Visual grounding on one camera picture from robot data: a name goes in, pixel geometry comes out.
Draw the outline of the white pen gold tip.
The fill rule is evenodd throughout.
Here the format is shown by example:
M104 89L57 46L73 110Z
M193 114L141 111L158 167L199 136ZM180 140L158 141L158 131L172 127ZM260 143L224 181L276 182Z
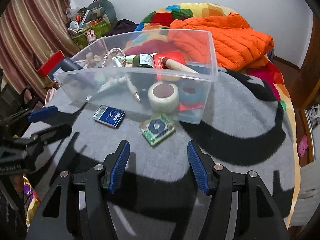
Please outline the white pen gold tip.
M114 56L112 57L112 61L116 65L116 67L126 67L126 56ZM131 92L132 96L135 98L135 100L140 103L140 97L139 97L139 92L138 89L133 85L131 82L130 77L125 74L124 76L127 77L127 87L129 91Z

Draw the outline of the green glass bottle white cap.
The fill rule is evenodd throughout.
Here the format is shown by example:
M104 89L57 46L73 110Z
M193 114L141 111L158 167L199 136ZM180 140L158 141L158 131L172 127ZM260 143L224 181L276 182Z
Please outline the green glass bottle white cap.
M132 60L132 67L155 68L153 56L150 54L138 54Z

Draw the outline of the white bandage roll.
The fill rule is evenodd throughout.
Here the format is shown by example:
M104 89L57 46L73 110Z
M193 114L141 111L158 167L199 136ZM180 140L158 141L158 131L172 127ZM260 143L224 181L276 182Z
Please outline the white bandage roll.
M172 113L179 105L178 87L174 83L159 81L149 88L148 98L155 112Z

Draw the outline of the red envelope packet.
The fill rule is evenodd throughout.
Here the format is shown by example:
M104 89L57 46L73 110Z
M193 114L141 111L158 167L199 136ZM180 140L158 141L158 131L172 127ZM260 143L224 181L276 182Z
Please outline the red envelope packet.
M155 54L153 55L153 60L156 69L183 70L187 67L184 56L180 51Z

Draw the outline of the pale green long tube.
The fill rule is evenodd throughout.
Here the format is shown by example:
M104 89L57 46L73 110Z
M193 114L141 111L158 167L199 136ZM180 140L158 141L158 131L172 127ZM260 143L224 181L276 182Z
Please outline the pale green long tube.
M132 64L135 55L126 55L126 63Z

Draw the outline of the red flat box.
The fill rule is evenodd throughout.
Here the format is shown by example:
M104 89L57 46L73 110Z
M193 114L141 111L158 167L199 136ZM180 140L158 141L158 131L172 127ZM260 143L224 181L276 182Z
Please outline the red flat box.
M64 58L64 54L61 50L54 53L42 67L40 67L36 72L40 78L44 78L49 75L49 73L58 65L58 63Z

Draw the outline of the dark purple cylinder bottle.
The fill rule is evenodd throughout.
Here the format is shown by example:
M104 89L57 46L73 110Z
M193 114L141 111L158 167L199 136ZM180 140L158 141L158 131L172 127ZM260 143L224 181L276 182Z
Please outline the dark purple cylinder bottle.
M62 59L61 61L61 69L64 72L69 72L69 71L75 71L75 70L81 70L83 69L82 66L80 66L79 64L75 63L74 61L72 61L70 58L65 57Z

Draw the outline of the grey black fleece blanket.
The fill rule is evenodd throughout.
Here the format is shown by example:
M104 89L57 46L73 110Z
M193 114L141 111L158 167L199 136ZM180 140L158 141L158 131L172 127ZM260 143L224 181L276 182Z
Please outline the grey black fleece blanket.
M119 128L92 118L96 107L71 103L63 90L51 101L58 113L32 124L26 137L58 124L73 133L47 146L29 174L43 198L59 173L88 170L127 140L131 153L121 187L107 203L119 239L197 239L210 198L197 188L187 158L194 140L216 163L233 172L255 170L287 219L295 188L295 139L287 109L264 80L219 69L202 121L177 122L175 133L155 147L140 131L146 117L126 113Z

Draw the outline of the white green ointment tube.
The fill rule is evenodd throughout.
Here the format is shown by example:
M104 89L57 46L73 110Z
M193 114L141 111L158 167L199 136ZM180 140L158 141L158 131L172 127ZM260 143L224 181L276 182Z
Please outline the white green ointment tube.
M123 76L123 77L119 77L119 78L116 78L116 79L113 79L111 81L108 81L107 83L103 84L102 86L99 87L98 91L93 93L92 95L89 95L87 98L86 98L86 101L90 101L91 98L95 95L95 94L98 94L98 93L101 93L103 91L106 91L106 90L109 90L113 87L116 87L117 85L119 84L123 84L123 83L127 83L127 77L126 76Z

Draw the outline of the rabbit figurine doll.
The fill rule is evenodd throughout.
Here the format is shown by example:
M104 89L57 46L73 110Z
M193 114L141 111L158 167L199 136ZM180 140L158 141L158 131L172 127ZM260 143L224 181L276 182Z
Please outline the rabbit figurine doll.
M93 29L87 31L86 36L87 36L88 44L92 44L94 41L97 40L97 36L96 36L96 34L95 34Z

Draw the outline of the green patterned square pad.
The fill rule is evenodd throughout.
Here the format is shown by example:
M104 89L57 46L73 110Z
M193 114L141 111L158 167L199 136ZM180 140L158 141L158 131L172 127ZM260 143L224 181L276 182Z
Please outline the green patterned square pad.
M150 146L156 146L175 133L174 122L164 113L153 115L140 125L140 131Z

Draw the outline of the grey green neck pillow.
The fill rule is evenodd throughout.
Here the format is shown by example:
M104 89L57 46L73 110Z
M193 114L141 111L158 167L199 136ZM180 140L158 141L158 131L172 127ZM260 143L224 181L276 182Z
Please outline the grey green neck pillow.
M102 18L111 26L118 22L114 6L108 0L97 0L91 3L87 9L95 13L97 18Z

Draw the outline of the clear plastic storage bin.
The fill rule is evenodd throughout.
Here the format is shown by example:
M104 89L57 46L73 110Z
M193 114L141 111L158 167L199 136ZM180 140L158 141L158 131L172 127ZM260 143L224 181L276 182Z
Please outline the clear plastic storage bin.
M212 83L217 80L217 60L210 32L195 31L201 39L206 39L205 47L201 49L204 59L197 61L174 40L175 37L180 37L183 31L154 29L102 37L72 57L71 60L83 69L69 72L58 70L54 77L72 101L86 102L86 98L97 92L100 86L127 74L138 89L140 103L132 96L126 83L95 94L87 102L144 115L162 113L155 112L149 103L148 90L154 83L163 81L174 83L178 87L180 81L192 80L204 86L203 105L188 107L180 103L179 99L176 111L166 114L178 121L198 124L202 119ZM197 74L171 69L132 67L129 63L126 67L116 67L112 61L114 56L136 56L142 53L153 56L172 51L182 52L186 66L197 71Z

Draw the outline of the brown wooden wardrobe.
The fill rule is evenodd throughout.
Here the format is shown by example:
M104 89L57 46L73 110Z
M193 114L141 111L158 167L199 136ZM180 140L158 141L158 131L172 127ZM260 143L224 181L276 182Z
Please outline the brown wooden wardrobe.
M281 71L295 113L297 142L304 136L311 142L311 129L305 113L319 96L319 17L313 16L312 31L301 67L275 56L273 63Z

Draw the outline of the colourful patchwork blanket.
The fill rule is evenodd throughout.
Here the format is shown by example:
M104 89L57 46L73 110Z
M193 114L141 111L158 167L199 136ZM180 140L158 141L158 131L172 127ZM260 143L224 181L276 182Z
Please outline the colourful patchwork blanket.
M192 17L228 16L237 13L229 7L214 3L180 3L155 10L142 19L136 30L167 29L174 20L186 20ZM296 130L295 113L291 98L285 87L281 71L268 59L266 65L260 68L245 67L238 72L261 78L274 92L276 99L289 117L291 130Z

